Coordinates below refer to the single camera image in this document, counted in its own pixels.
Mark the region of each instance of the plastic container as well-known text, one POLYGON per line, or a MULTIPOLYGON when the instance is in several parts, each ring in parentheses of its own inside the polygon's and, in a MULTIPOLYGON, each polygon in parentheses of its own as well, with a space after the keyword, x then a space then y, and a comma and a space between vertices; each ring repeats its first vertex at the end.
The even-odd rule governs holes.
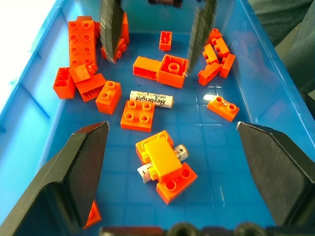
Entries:
POLYGON ((67 22, 79 15, 99 20, 100 0, 57 1, 34 45, 33 55, 0 117, 0 223, 39 170, 80 127, 102 120, 111 124, 96 202, 103 221, 85 230, 97 235, 101 226, 160 226, 180 221, 198 228, 235 227, 252 221, 273 225, 271 215, 251 178, 236 131, 239 120, 286 133, 315 160, 315 122, 246 0, 221 0, 215 27, 236 61, 227 79, 198 84, 200 59, 184 87, 176 89, 132 75, 137 56, 161 60, 159 31, 173 32, 171 55, 186 57, 189 33, 198 3, 183 1, 180 9, 124 0, 130 44, 112 65, 97 52, 99 72, 122 84, 123 96, 112 116, 97 111, 95 101, 61 101, 52 87, 59 67, 68 66, 67 22), (151 134, 122 130, 120 120, 130 91, 174 96, 173 109, 156 109, 151 134), (240 108, 233 122, 209 111, 212 95, 240 108), (156 183, 143 184, 135 143, 167 130, 175 145, 189 151, 186 160, 198 174, 196 182, 168 206, 156 183))

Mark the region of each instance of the blue plastic floor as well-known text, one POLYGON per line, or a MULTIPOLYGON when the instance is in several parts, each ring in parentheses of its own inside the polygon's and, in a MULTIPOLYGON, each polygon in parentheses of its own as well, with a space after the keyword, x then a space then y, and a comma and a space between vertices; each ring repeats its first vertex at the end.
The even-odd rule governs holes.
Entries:
MULTIPOLYGON (((197 73, 206 65, 200 57, 194 73, 177 89, 133 76, 132 65, 138 56, 162 60, 159 34, 131 34, 122 58, 112 65, 97 50, 99 72, 107 80, 121 83, 123 96, 110 116, 97 111, 95 101, 84 103, 79 95, 65 103, 49 158, 60 150, 69 136, 80 127, 110 121, 101 179, 96 202, 103 221, 82 235, 97 235, 101 226, 159 226, 168 229, 178 222, 190 222, 198 228, 233 228, 244 221, 261 226, 274 221, 251 178, 237 121, 249 121, 233 72, 227 79, 216 77, 207 86, 197 82, 197 73), (131 90, 174 96, 173 109, 156 108, 151 133, 122 130, 120 120, 131 90), (211 95, 221 95, 240 108, 233 122, 207 109, 211 95), (135 143, 166 130, 175 145, 189 151, 187 163, 197 173, 195 183, 169 205, 156 192, 156 182, 143 184, 137 168, 141 162, 135 143)), ((173 35, 168 54, 185 58, 188 35, 173 35)))

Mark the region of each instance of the white battery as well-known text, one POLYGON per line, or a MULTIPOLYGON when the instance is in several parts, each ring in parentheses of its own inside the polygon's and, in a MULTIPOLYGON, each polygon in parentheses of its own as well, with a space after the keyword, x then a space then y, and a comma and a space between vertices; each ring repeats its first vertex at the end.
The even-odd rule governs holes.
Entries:
POLYGON ((188 153, 186 147, 182 144, 174 147, 173 150, 176 153, 176 156, 180 161, 184 161, 189 156, 189 153, 188 153))
POLYGON ((150 173, 149 173, 149 169, 152 167, 152 163, 149 162, 141 167, 139 167, 137 169, 138 173, 140 174, 142 180, 143 180, 143 183, 146 183, 148 181, 151 180, 151 177, 150 177, 150 173))
POLYGON ((173 108, 173 104, 174 104, 173 96, 155 94, 155 93, 149 93, 149 92, 139 92, 139 91, 131 91, 130 100, 141 101, 141 102, 151 102, 151 103, 154 103, 156 107, 163 107, 163 108, 173 108))

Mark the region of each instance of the blue tray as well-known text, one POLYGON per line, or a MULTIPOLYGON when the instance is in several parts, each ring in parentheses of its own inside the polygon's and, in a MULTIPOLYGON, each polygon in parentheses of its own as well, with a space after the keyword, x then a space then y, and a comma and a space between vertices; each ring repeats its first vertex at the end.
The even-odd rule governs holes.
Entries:
POLYGON ((38 169, 82 126, 108 120, 108 135, 96 202, 103 221, 82 235, 97 235, 100 226, 156 225, 168 229, 180 221, 198 228, 235 227, 244 221, 273 225, 251 178, 237 121, 270 126, 290 136, 315 160, 315 122, 268 37, 245 0, 220 1, 215 26, 236 55, 227 79, 217 77, 203 87, 197 73, 200 57, 184 87, 176 89, 135 77, 138 56, 161 60, 159 31, 173 34, 171 55, 186 57, 195 1, 182 9, 123 1, 130 44, 112 65, 97 51, 98 67, 107 80, 122 84, 123 96, 112 116, 97 111, 95 101, 79 94, 60 101, 52 90, 57 69, 68 66, 67 21, 78 15, 99 19, 99 0, 59 1, 47 18, 33 56, 0 120, 0 223, 8 215, 38 169), (122 130, 120 120, 131 90, 173 95, 173 109, 156 108, 151 133, 122 130), (240 112, 228 122, 206 108, 212 95, 233 102, 240 112), (187 163, 198 174, 195 183, 169 205, 156 192, 156 182, 143 184, 135 143, 167 130, 175 144, 189 150, 187 163))

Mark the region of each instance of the blue plastic bin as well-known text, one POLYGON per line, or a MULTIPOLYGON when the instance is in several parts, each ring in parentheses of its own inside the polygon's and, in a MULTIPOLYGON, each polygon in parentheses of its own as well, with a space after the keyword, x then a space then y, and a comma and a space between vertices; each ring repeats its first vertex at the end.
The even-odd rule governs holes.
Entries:
POLYGON ((39 168, 62 148, 70 134, 82 126, 110 121, 96 202, 103 221, 83 231, 97 235, 100 226, 160 226, 180 221, 198 228, 235 227, 252 221, 265 227, 274 221, 251 178, 237 121, 272 127, 287 134, 315 160, 315 122, 285 67, 246 0, 221 0, 215 27, 236 55, 227 79, 215 78, 203 87, 197 73, 200 57, 183 89, 135 77, 138 56, 161 60, 159 32, 173 31, 170 54, 186 57, 195 0, 180 9, 149 5, 146 0, 124 0, 130 44, 116 65, 98 67, 107 80, 122 84, 123 96, 112 116, 97 111, 94 101, 84 103, 77 93, 61 101, 53 91, 59 67, 69 64, 67 22, 79 15, 100 19, 101 0, 58 0, 33 47, 33 55, 0 117, 0 223, 11 211, 39 168), (120 120, 131 90, 173 95, 173 109, 156 109, 151 133, 122 130, 120 120), (236 104, 240 112, 228 122, 206 108, 212 95, 236 104), (155 190, 143 184, 136 169, 141 163, 135 143, 167 130, 175 144, 190 153, 187 163, 198 174, 196 182, 166 205, 155 190))

